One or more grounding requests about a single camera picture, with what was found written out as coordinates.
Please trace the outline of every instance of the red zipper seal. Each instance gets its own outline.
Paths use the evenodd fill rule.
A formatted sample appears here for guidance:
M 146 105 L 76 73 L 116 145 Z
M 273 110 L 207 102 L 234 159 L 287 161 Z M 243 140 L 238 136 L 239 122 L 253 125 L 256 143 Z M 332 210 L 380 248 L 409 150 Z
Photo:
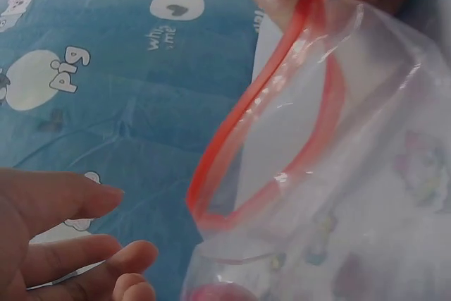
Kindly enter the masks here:
M 308 20 L 315 10 L 315 27 L 308 27 L 313 25 L 308 23 Z M 253 117 L 261 115 L 272 98 L 284 88 L 280 84 L 274 85 L 272 80 L 278 72 L 288 72 L 289 69 L 286 69 L 288 64 L 283 62 L 290 54 L 296 53 L 299 56 L 307 51 L 307 44 L 304 44 L 301 51 L 294 51 L 293 45 L 299 36 L 309 28 L 313 30 L 312 34 L 319 37 L 324 33 L 325 26 L 324 0 L 299 0 L 290 25 L 273 55 L 214 135 L 194 172 L 187 193 L 188 209 L 201 230 L 224 231 L 234 228 L 281 196 L 280 185 L 274 179 L 230 215 L 223 216 L 208 212 L 215 191 L 252 127 L 253 119 L 249 116 L 246 118 L 247 114 L 251 112 Z M 284 71 L 280 70 L 281 66 L 285 67 Z M 290 78 L 295 75 L 295 70 L 291 71 Z M 289 175 L 292 186 L 300 183 L 305 177 L 306 169 L 321 158 L 332 141 L 345 104 L 345 93 L 345 79 L 340 65 L 334 55 L 330 54 L 326 59 L 323 95 L 314 130 L 299 154 L 282 171 Z

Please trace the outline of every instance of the plastic bag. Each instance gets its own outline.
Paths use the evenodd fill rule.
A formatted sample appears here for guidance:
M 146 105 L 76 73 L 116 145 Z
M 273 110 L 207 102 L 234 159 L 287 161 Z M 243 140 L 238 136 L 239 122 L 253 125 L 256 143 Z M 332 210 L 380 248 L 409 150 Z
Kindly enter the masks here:
M 194 174 L 182 300 L 451 300 L 450 80 L 394 18 L 299 0 Z

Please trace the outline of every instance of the pink object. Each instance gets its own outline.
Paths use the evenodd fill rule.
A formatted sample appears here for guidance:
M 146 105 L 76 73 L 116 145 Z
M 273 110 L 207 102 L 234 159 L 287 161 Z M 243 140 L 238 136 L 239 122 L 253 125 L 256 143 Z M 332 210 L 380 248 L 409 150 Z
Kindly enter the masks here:
M 236 283 L 216 283 L 199 287 L 186 301 L 258 301 L 258 298 Z

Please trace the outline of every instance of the blue printed fabric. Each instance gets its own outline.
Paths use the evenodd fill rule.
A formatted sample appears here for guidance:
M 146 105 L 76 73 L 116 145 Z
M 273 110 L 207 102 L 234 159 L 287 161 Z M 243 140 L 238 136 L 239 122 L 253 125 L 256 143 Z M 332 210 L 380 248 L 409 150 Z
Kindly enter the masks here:
M 74 171 L 125 191 L 87 223 L 161 250 L 178 299 L 200 241 L 185 194 L 251 80 L 251 0 L 0 0 L 0 166 Z

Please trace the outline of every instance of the table surface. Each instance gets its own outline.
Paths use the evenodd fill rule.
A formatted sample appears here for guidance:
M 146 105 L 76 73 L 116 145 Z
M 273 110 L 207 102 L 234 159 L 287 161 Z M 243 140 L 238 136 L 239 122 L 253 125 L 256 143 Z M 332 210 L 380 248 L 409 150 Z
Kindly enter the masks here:
M 159 300 L 199 234 L 192 172 L 252 76 L 252 0 L 0 0 L 0 166 L 74 171 L 125 191 L 104 218 L 37 240 L 153 241 Z

